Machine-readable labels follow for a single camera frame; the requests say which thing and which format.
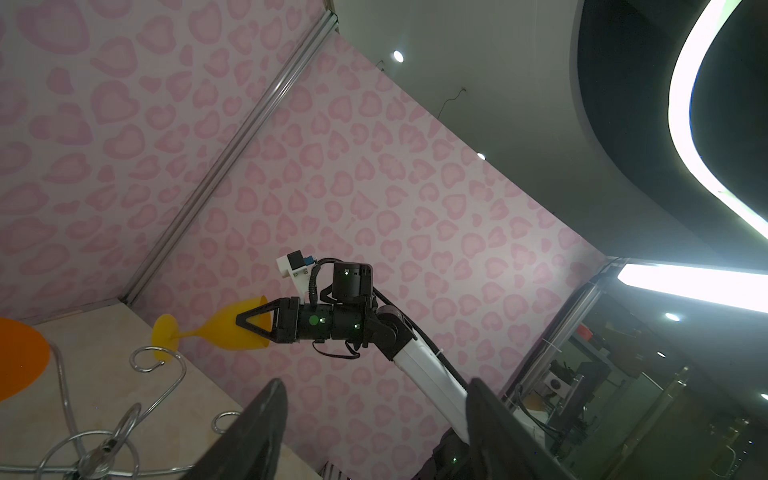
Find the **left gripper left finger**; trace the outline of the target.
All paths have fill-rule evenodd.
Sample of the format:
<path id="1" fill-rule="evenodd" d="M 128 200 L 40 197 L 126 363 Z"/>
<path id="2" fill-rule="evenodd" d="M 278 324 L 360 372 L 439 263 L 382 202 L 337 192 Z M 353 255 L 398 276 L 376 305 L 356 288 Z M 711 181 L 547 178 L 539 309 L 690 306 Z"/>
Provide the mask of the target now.
<path id="1" fill-rule="evenodd" d="M 287 390 L 274 378 L 182 479 L 273 479 L 287 416 Z"/>

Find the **orange wine glass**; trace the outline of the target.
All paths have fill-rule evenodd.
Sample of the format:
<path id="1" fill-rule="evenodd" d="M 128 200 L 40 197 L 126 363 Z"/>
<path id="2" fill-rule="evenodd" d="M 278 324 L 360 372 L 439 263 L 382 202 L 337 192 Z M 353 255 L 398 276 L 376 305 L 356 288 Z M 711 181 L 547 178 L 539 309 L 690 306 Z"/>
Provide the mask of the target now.
<path id="1" fill-rule="evenodd" d="M 37 330 L 15 320 L 1 319 L 1 400 L 34 383 L 49 360 L 49 344 Z"/>

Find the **yellow wine glass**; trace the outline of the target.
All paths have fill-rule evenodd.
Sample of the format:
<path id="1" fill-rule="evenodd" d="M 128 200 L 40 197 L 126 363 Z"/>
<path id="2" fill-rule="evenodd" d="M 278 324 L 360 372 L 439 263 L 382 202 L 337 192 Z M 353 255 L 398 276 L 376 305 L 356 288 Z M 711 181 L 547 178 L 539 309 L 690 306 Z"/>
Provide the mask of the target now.
<path id="1" fill-rule="evenodd" d="M 177 352 L 180 340 L 198 337 L 223 350 L 243 351 L 267 348 L 269 340 L 236 325 L 240 313 L 261 307 L 268 303 L 265 296 L 232 303 L 210 317 L 195 330 L 182 332 L 176 318 L 171 314 L 161 315 L 152 328 L 151 345 Z"/>

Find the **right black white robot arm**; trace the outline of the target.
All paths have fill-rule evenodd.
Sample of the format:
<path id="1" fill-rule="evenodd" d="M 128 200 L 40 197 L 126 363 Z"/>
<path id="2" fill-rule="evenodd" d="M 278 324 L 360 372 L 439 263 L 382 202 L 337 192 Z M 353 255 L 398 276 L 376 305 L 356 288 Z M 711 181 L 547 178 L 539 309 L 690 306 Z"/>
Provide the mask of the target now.
<path id="1" fill-rule="evenodd" d="M 277 348 L 298 397 L 298 455 L 354 479 L 458 463 L 469 443 L 466 381 L 374 287 L 372 267 L 293 252 L 278 269 L 292 296 L 239 301 L 225 316 L 242 348 Z"/>

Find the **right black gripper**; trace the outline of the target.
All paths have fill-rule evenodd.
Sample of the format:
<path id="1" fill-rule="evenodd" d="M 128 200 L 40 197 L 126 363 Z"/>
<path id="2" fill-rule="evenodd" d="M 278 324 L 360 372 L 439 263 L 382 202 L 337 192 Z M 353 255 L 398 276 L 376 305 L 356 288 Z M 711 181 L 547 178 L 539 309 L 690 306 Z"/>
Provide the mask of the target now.
<path id="1" fill-rule="evenodd" d="M 339 340 L 362 344 L 364 323 L 372 309 L 363 304 L 300 304 L 297 297 L 267 302 L 238 314 L 235 324 L 276 343 L 301 340 Z M 270 330 L 252 320 L 265 315 Z"/>

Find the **curved ceiling light strip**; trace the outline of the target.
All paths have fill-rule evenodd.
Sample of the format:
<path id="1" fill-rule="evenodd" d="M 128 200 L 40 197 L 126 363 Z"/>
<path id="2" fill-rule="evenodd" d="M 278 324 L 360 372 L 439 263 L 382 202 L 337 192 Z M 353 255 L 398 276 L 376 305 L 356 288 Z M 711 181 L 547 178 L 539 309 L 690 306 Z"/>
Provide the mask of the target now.
<path id="1" fill-rule="evenodd" d="M 697 184 L 766 237 L 766 2 L 705 2 L 674 61 L 667 124 Z"/>

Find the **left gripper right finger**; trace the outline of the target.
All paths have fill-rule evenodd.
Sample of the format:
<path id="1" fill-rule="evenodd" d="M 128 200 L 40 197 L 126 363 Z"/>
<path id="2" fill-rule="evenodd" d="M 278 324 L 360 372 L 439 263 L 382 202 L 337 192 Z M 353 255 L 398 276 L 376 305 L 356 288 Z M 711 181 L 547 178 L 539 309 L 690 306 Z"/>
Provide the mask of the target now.
<path id="1" fill-rule="evenodd" d="M 479 378 L 468 384 L 465 411 L 475 479 L 566 480 L 572 477 Z"/>

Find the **right corner aluminium post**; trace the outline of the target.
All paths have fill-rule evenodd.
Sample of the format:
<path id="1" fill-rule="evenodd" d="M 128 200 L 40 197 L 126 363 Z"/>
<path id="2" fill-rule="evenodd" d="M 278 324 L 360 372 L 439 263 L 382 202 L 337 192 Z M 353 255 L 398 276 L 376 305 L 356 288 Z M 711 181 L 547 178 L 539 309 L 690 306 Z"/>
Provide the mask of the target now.
<path id="1" fill-rule="evenodd" d="M 337 15 L 329 9 L 324 10 L 293 50 L 274 81 L 267 87 L 265 93 L 246 116 L 233 138 L 212 163 L 178 214 L 159 237 L 145 261 L 119 296 L 120 302 L 125 305 L 134 304 L 151 283 L 174 248 L 188 233 L 191 225 L 216 189 L 227 178 L 230 170 L 254 140 L 259 130 L 277 110 L 337 25 Z"/>

